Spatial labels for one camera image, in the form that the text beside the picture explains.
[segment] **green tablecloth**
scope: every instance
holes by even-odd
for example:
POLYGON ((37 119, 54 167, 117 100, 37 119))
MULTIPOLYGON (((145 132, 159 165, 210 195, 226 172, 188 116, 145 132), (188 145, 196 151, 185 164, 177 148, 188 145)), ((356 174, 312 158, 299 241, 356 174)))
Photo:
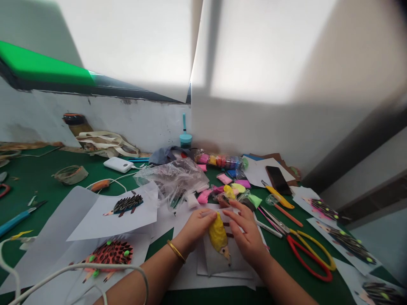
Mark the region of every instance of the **green tablecloth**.
MULTIPOLYGON (((50 150, 50 147, 31 150, 27 153, 39 155, 48 150, 50 150)), ((0 241, 16 235, 19 232, 28 230, 33 230, 31 234, 38 235, 48 218, 58 207, 59 203, 74 186, 80 185, 87 187, 89 184, 101 179, 114 179, 120 177, 122 175, 121 173, 103 166, 103 161, 105 160, 106 159, 99 156, 90 157, 86 154, 64 151, 54 151, 38 158, 24 157, 11 160, 8 165, 0 169, 0 172, 8 172, 9 177, 5 183, 11 186, 11 191, 0 199, 0 206, 2 208, 2 212, 0 213, 0 224, 7 222, 14 216, 26 210, 27 203, 34 195, 35 191, 37 191, 36 201, 48 200, 48 202, 37 211, 33 212, 26 220, 21 222, 10 232, 5 234, 0 241), (51 177, 51 175, 55 174, 58 170, 75 164, 83 165, 89 172, 88 177, 80 183, 74 186, 63 186, 51 177), (19 180, 13 181, 10 176, 18 177, 19 180)), ((216 168, 210 168, 208 170, 206 174, 211 184, 217 186, 221 185, 221 182, 216 178, 216 175, 219 172, 220 170, 216 168)), ((131 176, 122 179, 120 182, 127 189, 137 187, 131 176)), ((122 187, 114 183, 109 189, 104 190, 102 194, 116 196, 122 192, 122 187)), ((253 188, 252 193, 263 200, 269 195, 268 191, 262 188, 253 188)), ((346 259, 306 221, 310 215, 298 207, 297 204, 292 201, 291 197, 286 196, 286 199, 295 206, 295 209, 291 210, 290 213, 304 224, 304 227, 301 230, 317 239, 333 257, 347 262, 346 259)), ((292 229, 299 229, 277 209, 265 204, 263 204, 263 206, 292 229)), ((260 221, 266 223, 265 218, 259 211, 256 211, 256 216, 260 221)), ((172 234, 173 230, 171 229, 151 244, 147 253, 147 258, 151 257, 156 251, 164 246, 167 239, 172 238, 172 234)), ((338 271, 333 273, 333 281, 331 283, 324 283, 312 276, 301 265, 298 259, 294 256, 286 239, 278 239, 267 231, 263 231, 263 234, 267 245, 270 247, 271 255, 317 302, 320 304, 354 303, 348 287, 338 271)), ((25 253, 24 251, 19 250, 19 247, 19 242, 9 242, 5 244, 3 248, 3 257, 10 266, 15 266, 25 253)), ((322 251, 319 251, 317 247, 313 248, 322 258, 325 258, 322 251)), ((45 251, 52 251, 52 248, 45 249, 45 251)), ((317 267, 317 265, 305 254, 302 254, 301 256, 311 267, 313 266, 315 270, 319 270, 319 267, 317 267)), ((373 274, 384 280, 398 284, 384 267, 379 267, 373 272, 373 274)), ((8 274, 5 271, 0 270, 0 284, 3 283, 7 275, 8 274)), ((0 295, 0 304, 8 304, 13 299, 13 295, 13 293, 0 295)), ((177 302, 177 304, 191 304, 191 302, 194 302, 194 304, 207 304, 209 302, 215 302, 214 304, 225 304, 225 302, 247 304, 248 302, 273 303, 273 299, 265 288, 257 288, 256 291, 253 291, 247 287, 227 287, 167 292, 163 298, 163 303, 174 304, 174 302, 177 302)))

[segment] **smartphone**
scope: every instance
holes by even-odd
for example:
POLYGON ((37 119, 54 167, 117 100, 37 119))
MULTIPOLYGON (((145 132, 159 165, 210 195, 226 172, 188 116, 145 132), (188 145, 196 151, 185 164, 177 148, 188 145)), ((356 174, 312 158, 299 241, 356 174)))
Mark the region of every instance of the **smartphone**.
POLYGON ((281 195, 291 195, 291 189, 278 167, 266 166, 266 171, 273 188, 275 188, 281 195))

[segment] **hand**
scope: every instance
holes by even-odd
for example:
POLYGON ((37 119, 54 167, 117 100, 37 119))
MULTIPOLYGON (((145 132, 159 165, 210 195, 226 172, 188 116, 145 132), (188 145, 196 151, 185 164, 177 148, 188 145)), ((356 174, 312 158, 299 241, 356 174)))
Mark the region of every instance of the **hand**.
POLYGON ((263 244, 252 211, 236 200, 229 200, 229 203, 240 211, 239 215, 233 211, 223 211, 231 218, 229 223, 234 239, 244 259, 259 273, 264 265, 270 263, 273 258, 263 244))
POLYGON ((172 240, 173 245, 185 259, 195 249, 198 240, 203 237, 216 217, 216 212, 211 209, 205 208, 194 211, 180 233, 172 240), (212 213, 202 216, 202 213, 210 211, 212 213))

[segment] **bracelet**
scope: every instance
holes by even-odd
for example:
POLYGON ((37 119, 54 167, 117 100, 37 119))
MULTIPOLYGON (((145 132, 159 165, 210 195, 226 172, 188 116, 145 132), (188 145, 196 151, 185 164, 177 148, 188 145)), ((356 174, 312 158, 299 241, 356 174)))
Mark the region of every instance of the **bracelet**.
POLYGON ((167 240, 167 244, 171 247, 171 249, 174 251, 174 253, 182 260, 182 263, 185 264, 187 261, 185 258, 182 256, 182 254, 175 248, 175 246, 170 242, 170 240, 167 240))

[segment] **white power bank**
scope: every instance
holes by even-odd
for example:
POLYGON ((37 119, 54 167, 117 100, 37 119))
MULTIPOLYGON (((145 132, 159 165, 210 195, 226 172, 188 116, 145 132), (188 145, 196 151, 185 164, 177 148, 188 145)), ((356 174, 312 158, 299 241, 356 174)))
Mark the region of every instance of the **white power bank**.
POLYGON ((119 172, 125 173, 131 169, 133 163, 120 159, 118 157, 112 157, 109 160, 103 162, 103 165, 108 168, 115 169, 119 172))

